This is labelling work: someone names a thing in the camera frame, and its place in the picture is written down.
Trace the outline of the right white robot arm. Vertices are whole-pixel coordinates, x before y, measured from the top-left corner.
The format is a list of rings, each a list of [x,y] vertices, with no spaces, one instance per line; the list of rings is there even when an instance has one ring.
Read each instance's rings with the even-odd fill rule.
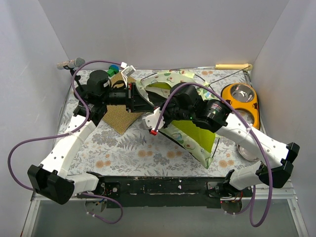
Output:
[[[254,165],[229,171],[219,184],[220,193],[235,196],[258,184],[282,188],[292,174],[299,145],[285,144],[262,133],[219,95],[216,99],[203,100],[197,92],[199,86],[195,82],[181,82],[172,87],[159,119],[166,125],[174,120],[190,120],[197,127],[226,137],[259,158]]]

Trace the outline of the green avocado print pet tent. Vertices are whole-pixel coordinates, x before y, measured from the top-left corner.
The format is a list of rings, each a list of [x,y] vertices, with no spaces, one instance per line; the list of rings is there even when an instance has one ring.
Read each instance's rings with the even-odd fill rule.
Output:
[[[137,81],[136,87],[148,102],[154,104],[154,100],[149,98],[150,92],[166,99],[171,87],[181,82],[195,82],[194,76],[195,73],[187,70],[162,71]],[[167,128],[159,129],[159,132],[179,143],[204,168],[208,169],[213,162],[211,152],[215,141],[214,133],[195,126],[191,121],[173,121]]]

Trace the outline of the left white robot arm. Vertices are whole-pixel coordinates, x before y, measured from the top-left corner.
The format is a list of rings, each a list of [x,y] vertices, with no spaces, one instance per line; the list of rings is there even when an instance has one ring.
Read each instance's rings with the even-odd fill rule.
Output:
[[[76,88],[88,107],[82,103],[77,105],[67,135],[59,140],[40,165],[31,165],[28,169],[36,193],[58,204],[65,204],[76,193],[89,191],[96,198],[104,194],[105,185],[99,181],[100,175],[93,172],[68,175],[73,159],[106,114],[108,105],[125,105],[132,113],[154,110],[134,82],[119,88],[112,85],[107,72],[96,70],[89,74],[86,84]]]

